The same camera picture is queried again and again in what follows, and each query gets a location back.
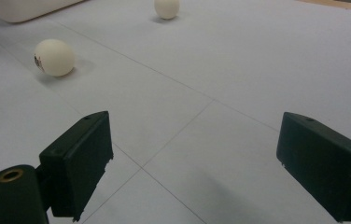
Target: ball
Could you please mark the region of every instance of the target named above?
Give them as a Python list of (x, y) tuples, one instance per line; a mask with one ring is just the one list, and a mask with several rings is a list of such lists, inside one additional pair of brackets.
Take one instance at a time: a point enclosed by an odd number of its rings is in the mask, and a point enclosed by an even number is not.
[(75, 54), (63, 41), (46, 39), (36, 46), (34, 59), (42, 72), (53, 77), (61, 77), (74, 68)]
[(165, 20), (170, 20), (179, 11), (179, 0), (155, 0), (155, 10)]

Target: table surface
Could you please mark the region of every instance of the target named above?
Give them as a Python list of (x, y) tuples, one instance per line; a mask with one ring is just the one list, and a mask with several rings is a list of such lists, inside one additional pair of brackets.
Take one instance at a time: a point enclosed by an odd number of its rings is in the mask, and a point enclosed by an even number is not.
[[(71, 74), (35, 66), (47, 38), (73, 48)], [(351, 10), (190, 0), (164, 21), (152, 0), (90, 0), (0, 21), (0, 170), (103, 110), (115, 159), (80, 222), (336, 223), (275, 151), (285, 111), (351, 138)]]

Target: bolt hole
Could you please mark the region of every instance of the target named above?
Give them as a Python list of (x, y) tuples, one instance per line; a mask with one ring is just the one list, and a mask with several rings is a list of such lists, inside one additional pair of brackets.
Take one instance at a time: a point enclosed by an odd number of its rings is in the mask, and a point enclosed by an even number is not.
[(19, 179), (23, 175), (22, 169), (13, 169), (0, 175), (0, 182), (7, 183)]

